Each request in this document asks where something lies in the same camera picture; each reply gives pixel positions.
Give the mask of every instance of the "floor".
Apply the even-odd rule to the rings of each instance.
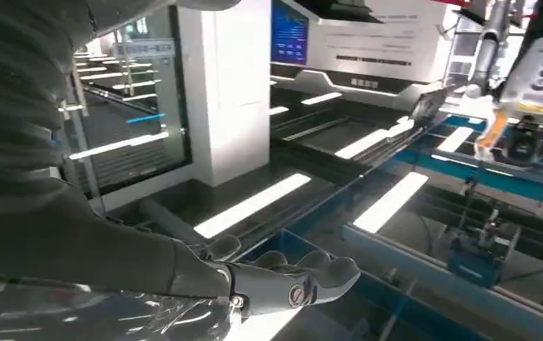
[[[272,102],[290,106],[291,110],[296,110],[294,109],[294,101],[302,98],[298,94],[280,97],[274,102],[272,94]],[[306,114],[318,110],[323,112],[322,115],[318,115],[318,118],[307,123],[313,122],[314,125],[323,126],[329,121],[340,119],[341,110],[345,109],[329,104],[325,107],[307,110],[309,112]],[[377,115],[376,120],[370,121],[365,117],[362,119],[351,116],[339,124],[324,127],[306,136],[294,137],[294,141],[332,154],[376,129],[391,127],[391,124],[400,118],[399,112],[383,113],[377,110],[374,113]],[[275,126],[283,124],[278,117],[272,117],[272,126],[274,126],[274,121]],[[297,130],[290,131],[286,128],[281,134],[276,131],[276,136],[278,134],[293,136],[298,133]],[[434,131],[434,134],[443,136],[450,134],[451,131],[453,128],[441,127]],[[439,144],[441,139],[437,136],[428,135],[426,142],[432,146]],[[412,170],[412,164],[392,161],[387,163],[385,168],[386,171],[397,175],[396,179],[399,179],[400,176]],[[454,193],[459,192],[463,184],[459,178],[433,170],[417,168],[416,171],[428,175],[430,177],[429,183],[432,185]],[[156,193],[151,198],[163,205],[186,225],[194,227],[298,172],[303,172],[303,170],[295,167],[293,163],[283,163],[281,159],[275,158],[272,150],[269,165],[216,188],[191,180]],[[312,176],[311,182],[254,213],[223,233],[245,237],[260,230],[265,230],[271,235],[280,229],[296,229],[307,241],[336,256],[352,257],[362,270],[378,278],[385,278],[389,270],[392,269],[391,264],[385,259],[376,259],[375,255],[366,249],[350,244],[343,238],[341,227],[346,222],[354,221],[393,185],[394,183],[372,179],[365,190],[362,188],[351,190],[339,205],[324,205],[322,208],[314,210],[312,215],[317,219],[301,219],[301,216],[304,215],[311,217],[312,215],[306,215],[311,213],[311,208],[325,202],[324,200],[339,188],[337,185]],[[537,205],[537,201],[525,201],[526,199],[520,196],[495,191],[486,186],[480,186],[479,191],[526,209],[533,209],[534,205]],[[153,222],[149,216],[143,213],[138,203],[122,207],[111,212],[111,215],[123,220],[125,224],[145,226],[154,232],[168,234],[168,230]],[[430,253],[435,258],[445,261],[448,239],[442,235],[444,230],[445,226],[436,221],[415,215],[408,210],[401,210],[378,233],[409,248],[421,253]],[[442,235],[443,239],[437,241],[439,235]],[[502,286],[518,295],[541,303],[543,301],[543,272],[519,279],[515,277],[542,269],[542,261],[516,253],[512,261],[505,267],[503,278],[507,280],[503,282]],[[408,269],[399,269],[391,285],[404,291],[413,280],[414,278],[409,275]],[[445,297],[441,292],[436,292],[424,283],[416,283],[410,294],[420,302],[428,304],[434,311],[449,317],[457,325],[477,330],[489,340],[529,339],[528,335],[519,335],[517,326],[506,326],[498,322],[499,316],[491,315],[491,312],[488,311],[462,306],[457,303],[457,300]],[[389,323],[389,318],[390,313],[378,305],[357,293],[349,293],[334,303],[304,309],[276,336],[275,340],[445,340],[425,335],[401,320],[397,321],[388,338],[381,339],[382,331]],[[324,327],[312,328],[312,325],[323,325]]]

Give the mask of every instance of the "glass panel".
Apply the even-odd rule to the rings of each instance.
[[[189,162],[174,23],[171,7],[75,54],[74,91],[63,112],[63,173],[91,197]]]
[[[481,25],[462,16],[456,27],[456,32],[481,32],[482,29]]]
[[[474,56],[478,41],[479,35],[477,34],[457,35],[453,40],[453,54]]]

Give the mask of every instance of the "blue screen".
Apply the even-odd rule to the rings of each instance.
[[[308,20],[280,0],[275,0],[271,17],[271,61],[307,63]]]

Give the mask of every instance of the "cable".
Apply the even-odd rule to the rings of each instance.
[[[426,242],[429,243],[429,245],[426,247],[426,255],[431,256],[433,254],[433,237],[431,236],[431,229],[429,229],[429,226],[426,224],[426,220],[421,215],[417,215],[418,218],[422,221],[422,224],[424,225],[424,229],[426,230]]]
[[[501,280],[500,283],[517,281],[519,279],[523,279],[523,278],[527,278],[527,277],[531,277],[535,275],[540,275],[540,274],[543,274],[543,269],[527,272],[525,274],[515,275],[515,276]]]

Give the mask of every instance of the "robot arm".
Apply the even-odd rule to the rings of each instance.
[[[223,10],[239,1],[176,3]],[[51,134],[61,128],[58,103],[73,52],[173,3],[0,0],[0,274],[169,297],[236,296],[249,315],[339,298],[360,274],[350,259],[316,253],[295,266],[277,256],[271,263],[203,261],[180,241],[96,216],[80,191],[41,172],[62,160]]]
[[[497,0],[491,8],[489,20],[480,35],[480,50],[476,58],[475,71],[466,89],[466,94],[470,98],[489,94],[489,72],[498,58],[500,43],[505,41],[508,35],[511,1]]]

